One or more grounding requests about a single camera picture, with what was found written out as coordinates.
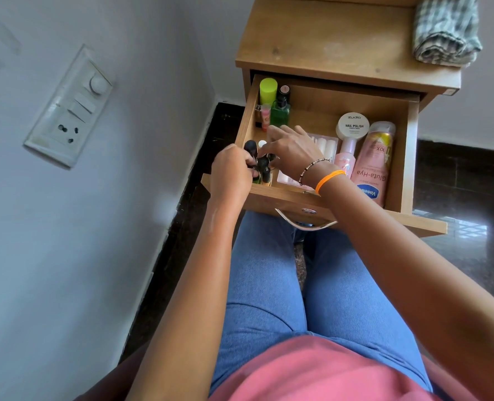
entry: orange wristband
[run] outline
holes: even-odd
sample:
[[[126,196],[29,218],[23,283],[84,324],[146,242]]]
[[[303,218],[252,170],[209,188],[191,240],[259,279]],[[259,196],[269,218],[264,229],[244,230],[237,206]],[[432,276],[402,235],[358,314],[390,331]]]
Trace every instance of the orange wristband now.
[[[326,175],[325,177],[323,177],[319,183],[317,183],[317,187],[315,188],[315,192],[316,194],[319,194],[319,189],[323,187],[323,185],[329,181],[331,178],[333,178],[334,176],[337,176],[338,174],[345,174],[345,172],[343,170],[336,170],[335,172],[332,172],[331,174],[329,175]]]

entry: drawer handle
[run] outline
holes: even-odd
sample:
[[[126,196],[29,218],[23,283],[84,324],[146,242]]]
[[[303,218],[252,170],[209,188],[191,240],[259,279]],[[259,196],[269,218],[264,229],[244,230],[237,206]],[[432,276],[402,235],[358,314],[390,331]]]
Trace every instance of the drawer handle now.
[[[284,218],[284,220],[286,220],[291,226],[293,226],[297,229],[300,229],[301,231],[318,231],[319,229],[325,229],[325,228],[331,227],[332,225],[338,223],[337,221],[332,221],[332,222],[326,223],[324,225],[319,225],[318,227],[304,227],[302,225],[299,225],[297,222],[293,222],[286,215],[284,215],[280,209],[275,209],[275,211],[277,211],[277,213],[282,218]]]

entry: thigh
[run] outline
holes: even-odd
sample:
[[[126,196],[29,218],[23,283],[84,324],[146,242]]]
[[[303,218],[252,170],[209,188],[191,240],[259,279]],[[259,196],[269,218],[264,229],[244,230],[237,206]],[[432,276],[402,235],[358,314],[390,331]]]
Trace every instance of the thigh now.
[[[306,331],[294,237],[295,228],[280,218],[245,213],[232,249],[227,311],[212,392],[249,360]]]
[[[304,242],[308,329],[403,372],[430,390],[416,339],[343,232]]]

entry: folded towel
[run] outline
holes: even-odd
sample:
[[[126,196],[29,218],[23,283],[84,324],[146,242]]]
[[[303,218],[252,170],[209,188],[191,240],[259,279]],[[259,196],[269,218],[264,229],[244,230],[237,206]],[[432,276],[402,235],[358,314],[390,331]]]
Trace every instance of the folded towel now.
[[[419,61],[464,67],[483,49],[477,0],[423,0],[415,24],[414,57]]]

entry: dark marble floor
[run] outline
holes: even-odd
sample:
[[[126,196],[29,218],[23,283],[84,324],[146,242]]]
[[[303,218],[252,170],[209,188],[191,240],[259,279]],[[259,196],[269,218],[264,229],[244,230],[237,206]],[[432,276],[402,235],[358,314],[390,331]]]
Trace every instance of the dark marble floor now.
[[[163,315],[210,197],[200,178],[210,172],[217,152],[234,142],[242,115],[243,107],[230,104],[215,110],[121,360],[150,339]],[[414,212],[448,222],[447,235],[424,241],[494,295],[494,152],[419,141]]]

